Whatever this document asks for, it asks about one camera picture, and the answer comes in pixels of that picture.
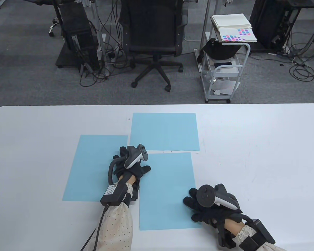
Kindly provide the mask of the person's right hand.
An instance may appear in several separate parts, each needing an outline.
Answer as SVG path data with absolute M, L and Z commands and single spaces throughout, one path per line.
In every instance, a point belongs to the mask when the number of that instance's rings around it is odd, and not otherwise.
M 225 227 L 226 219 L 240 223 L 242 221 L 240 209 L 232 210 L 225 206 L 214 204 L 210 208 L 201 206 L 197 200 L 198 189 L 191 188 L 189 195 L 183 199 L 184 205 L 191 208 L 194 214 L 191 216 L 194 222 L 204 222 L 214 227 Z

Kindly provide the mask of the person's left hand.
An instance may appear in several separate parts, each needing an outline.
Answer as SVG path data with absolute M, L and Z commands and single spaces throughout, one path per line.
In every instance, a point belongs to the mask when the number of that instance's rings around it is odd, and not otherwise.
M 115 163 L 115 170 L 112 171 L 112 175 L 115 175 L 118 179 L 121 176 L 130 175 L 134 176 L 136 183 L 139 184 L 141 177 L 147 172 L 151 171 L 150 166 L 141 166 L 142 161 L 148 160 L 148 153 L 145 146 L 139 144 L 134 146 L 121 146 L 119 148 L 120 156 L 115 155 L 113 159 Z

